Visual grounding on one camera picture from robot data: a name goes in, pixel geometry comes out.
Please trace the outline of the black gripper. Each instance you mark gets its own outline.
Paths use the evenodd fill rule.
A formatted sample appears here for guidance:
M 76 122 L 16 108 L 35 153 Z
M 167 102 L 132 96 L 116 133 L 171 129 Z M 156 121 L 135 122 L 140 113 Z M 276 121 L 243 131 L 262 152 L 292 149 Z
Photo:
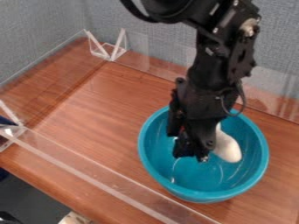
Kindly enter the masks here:
M 199 163 L 210 160 L 216 125 L 228 116 L 238 95 L 235 85 L 212 91 L 200 89 L 181 77 L 175 79 L 167 120 L 167 135 L 179 135 L 172 148 L 175 158 L 196 157 Z

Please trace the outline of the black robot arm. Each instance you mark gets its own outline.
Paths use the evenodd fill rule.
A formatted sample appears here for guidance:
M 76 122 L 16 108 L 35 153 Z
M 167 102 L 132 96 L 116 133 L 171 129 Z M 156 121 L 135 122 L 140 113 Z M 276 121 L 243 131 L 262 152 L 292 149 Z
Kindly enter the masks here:
M 256 66 L 255 41 L 259 8 L 252 0 L 120 0 L 125 9 L 149 23 L 183 23 L 196 30 L 196 55 L 187 76 L 175 80 L 168 108 L 167 135 L 175 138 L 172 155 L 200 162 L 218 155 L 236 163 L 238 141 L 220 129 L 220 122 L 246 95 L 242 79 Z

